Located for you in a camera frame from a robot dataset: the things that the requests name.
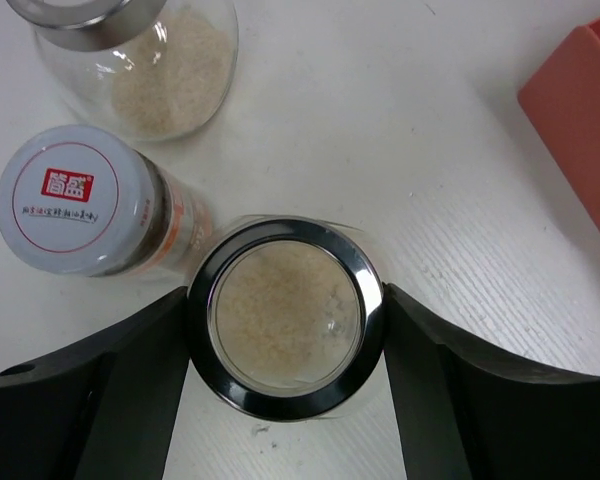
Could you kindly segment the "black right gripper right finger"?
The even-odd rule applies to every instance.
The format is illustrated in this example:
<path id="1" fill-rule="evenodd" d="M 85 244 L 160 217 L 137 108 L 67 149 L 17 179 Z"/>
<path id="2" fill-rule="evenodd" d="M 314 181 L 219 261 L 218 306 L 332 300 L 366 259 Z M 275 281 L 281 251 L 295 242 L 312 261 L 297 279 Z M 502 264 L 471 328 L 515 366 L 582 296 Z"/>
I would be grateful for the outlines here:
<path id="1" fill-rule="evenodd" d="M 600 479 L 600 376 L 527 359 L 387 285 L 385 359 L 411 479 Z"/>

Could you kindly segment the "glass jar with sesame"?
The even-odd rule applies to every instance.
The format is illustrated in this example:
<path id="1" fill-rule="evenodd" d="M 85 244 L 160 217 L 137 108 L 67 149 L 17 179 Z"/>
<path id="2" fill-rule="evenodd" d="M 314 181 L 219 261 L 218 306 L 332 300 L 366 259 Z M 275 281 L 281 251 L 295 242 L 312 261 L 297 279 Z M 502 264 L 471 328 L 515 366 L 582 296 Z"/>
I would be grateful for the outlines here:
<path id="1" fill-rule="evenodd" d="M 140 141 L 182 137 L 221 107 L 239 28 L 231 1 L 12 1 L 78 118 Z"/>

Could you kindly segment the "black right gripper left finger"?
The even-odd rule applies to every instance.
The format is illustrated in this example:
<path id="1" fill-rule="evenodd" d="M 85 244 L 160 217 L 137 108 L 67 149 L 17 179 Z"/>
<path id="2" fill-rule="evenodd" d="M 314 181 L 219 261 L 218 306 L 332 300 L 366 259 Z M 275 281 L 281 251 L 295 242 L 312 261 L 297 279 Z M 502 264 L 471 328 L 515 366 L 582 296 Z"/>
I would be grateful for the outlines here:
<path id="1" fill-rule="evenodd" d="M 0 479 L 160 479 L 189 363 L 186 290 L 0 373 Z"/>

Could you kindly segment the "glass jar steel rim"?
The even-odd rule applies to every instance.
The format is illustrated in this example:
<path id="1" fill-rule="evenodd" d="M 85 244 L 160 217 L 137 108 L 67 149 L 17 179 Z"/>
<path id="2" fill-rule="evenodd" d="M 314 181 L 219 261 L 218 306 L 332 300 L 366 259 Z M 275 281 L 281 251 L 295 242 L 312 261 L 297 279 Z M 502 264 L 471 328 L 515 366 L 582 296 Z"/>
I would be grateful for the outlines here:
<path id="1" fill-rule="evenodd" d="M 191 265 L 185 332 L 196 371 L 254 418 L 355 412 L 381 387 L 385 271 L 360 229 L 291 215 L 235 219 Z"/>

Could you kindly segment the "white-lid spice jar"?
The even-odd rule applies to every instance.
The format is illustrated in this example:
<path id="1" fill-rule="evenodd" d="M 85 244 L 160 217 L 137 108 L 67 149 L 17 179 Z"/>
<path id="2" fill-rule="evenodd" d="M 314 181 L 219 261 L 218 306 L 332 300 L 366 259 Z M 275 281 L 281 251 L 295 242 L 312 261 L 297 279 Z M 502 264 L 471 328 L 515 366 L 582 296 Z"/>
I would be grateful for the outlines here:
<path id="1" fill-rule="evenodd" d="M 83 277 L 184 273 L 212 233 L 194 190 L 86 125 L 25 142 L 0 178 L 0 232 L 28 265 Z"/>

